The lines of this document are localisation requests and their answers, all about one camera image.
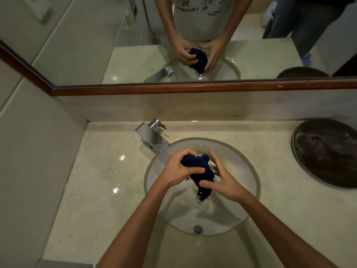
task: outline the sink basin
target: sink basin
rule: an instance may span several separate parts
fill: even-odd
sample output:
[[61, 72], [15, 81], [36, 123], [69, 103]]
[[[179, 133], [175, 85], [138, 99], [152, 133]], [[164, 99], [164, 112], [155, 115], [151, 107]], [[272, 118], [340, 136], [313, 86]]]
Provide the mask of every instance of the sink basin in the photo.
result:
[[[169, 157], [187, 148], [199, 154], [208, 154], [208, 148], [212, 149], [240, 184], [259, 198], [258, 173], [248, 158], [232, 146], [208, 138], [180, 139], [155, 155], [145, 173], [145, 193], [153, 185]], [[186, 233], [195, 234], [194, 226], [200, 226], [203, 229], [200, 235], [224, 233], [248, 218], [248, 214], [239, 204], [214, 191], [204, 201], [200, 201], [197, 191], [198, 188], [191, 179], [171, 187], [163, 199], [159, 216], [168, 224]]]
[[185, 81], [219, 81], [219, 80], [239, 80], [240, 72], [237, 66], [227, 58], [218, 60], [216, 67], [207, 75], [201, 76], [194, 69], [182, 65], [178, 61], [170, 64], [174, 73], [169, 78], [164, 78], [162, 82], [185, 82]]

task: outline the dark blue cloth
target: dark blue cloth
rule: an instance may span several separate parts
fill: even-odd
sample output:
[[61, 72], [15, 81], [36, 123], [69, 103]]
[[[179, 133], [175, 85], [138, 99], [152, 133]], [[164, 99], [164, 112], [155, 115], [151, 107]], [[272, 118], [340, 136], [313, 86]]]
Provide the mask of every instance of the dark blue cloth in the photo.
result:
[[193, 68], [199, 74], [203, 74], [203, 72], [205, 72], [205, 67], [208, 62], [207, 55], [203, 51], [196, 48], [191, 48], [189, 54], [196, 55], [196, 59], [198, 59], [198, 62], [196, 64], [193, 64], [189, 67]]
[[194, 181], [194, 183], [199, 188], [197, 195], [200, 197], [200, 200], [203, 201], [204, 199], [208, 198], [211, 194], [212, 190], [203, 188], [200, 186], [200, 180], [209, 180], [213, 181], [215, 174], [213, 173], [212, 169], [208, 165], [210, 157], [206, 154], [202, 156], [194, 157], [194, 155], [188, 154], [184, 156], [181, 160], [181, 164], [186, 167], [204, 167], [205, 172], [202, 174], [192, 174], [190, 178]]

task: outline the mirror frame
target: mirror frame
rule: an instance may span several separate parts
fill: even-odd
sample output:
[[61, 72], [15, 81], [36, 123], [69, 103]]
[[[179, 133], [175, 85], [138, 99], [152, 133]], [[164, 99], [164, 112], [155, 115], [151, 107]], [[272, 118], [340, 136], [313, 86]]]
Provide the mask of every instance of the mirror frame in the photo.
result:
[[117, 84], [55, 86], [44, 78], [31, 65], [18, 56], [5, 44], [0, 47], [0, 59], [26, 77], [50, 96], [88, 96], [88, 95], [128, 95], [189, 92], [227, 92], [227, 91], [271, 91], [271, 90], [311, 90], [311, 89], [356, 89], [357, 77], [322, 77], [298, 79], [266, 79], [249, 81], [215, 82], [175, 82], [154, 84]]

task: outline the marble countertop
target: marble countertop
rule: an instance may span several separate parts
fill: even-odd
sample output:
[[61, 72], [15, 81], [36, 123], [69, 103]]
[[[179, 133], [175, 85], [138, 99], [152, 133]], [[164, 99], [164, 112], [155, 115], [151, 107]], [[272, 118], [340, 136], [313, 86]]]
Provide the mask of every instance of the marble countertop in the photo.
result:
[[[340, 268], [357, 266], [357, 191], [326, 186], [295, 161], [290, 137], [300, 121], [171, 121], [170, 142], [206, 137], [247, 156], [260, 201]], [[154, 152], [134, 132], [140, 122], [91, 122], [65, 189], [44, 259], [97, 263], [144, 197]], [[222, 235], [183, 234], [157, 219], [144, 267], [283, 267], [251, 219]]]
[[[224, 57], [239, 69], [241, 80], [274, 79], [290, 67], [302, 66], [291, 38], [230, 41]], [[102, 84], [140, 83], [172, 60], [163, 45], [115, 47]]]

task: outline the person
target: person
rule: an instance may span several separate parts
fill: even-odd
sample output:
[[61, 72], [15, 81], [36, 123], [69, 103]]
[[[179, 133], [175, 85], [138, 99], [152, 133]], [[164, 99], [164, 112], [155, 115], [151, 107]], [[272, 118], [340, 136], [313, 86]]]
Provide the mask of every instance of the person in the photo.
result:
[[186, 50], [210, 49], [203, 75], [211, 72], [252, 0], [155, 0], [176, 58], [186, 66], [198, 62]]
[[326, 28], [337, 20], [347, 4], [356, 0], [279, 0], [271, 31], [263, 38], [287, 37], [295, 44], [300, 58], [310, 56], [310, 50]]
[[[221, 177], [221, 180], [217, 183], [201, 180], [200, 186], [212, 189], [240, 204], [286, 268], [337, 268], [276, 218], [227, 171], [213, 151], [209, 150], [209, 152], [212, 162], [216, 165], [212, 165], [211, 168], [216, 175]], [[197, 156], [193, 150], [186, 149], [170, 157], [142, 202], [100, 259], [97, 268], [142, 267], [155, 219], [167, 190], [184, 181], [187, 176], [205, 171], [200, 167], [184, 167], [181, 159], [187, 154]]]

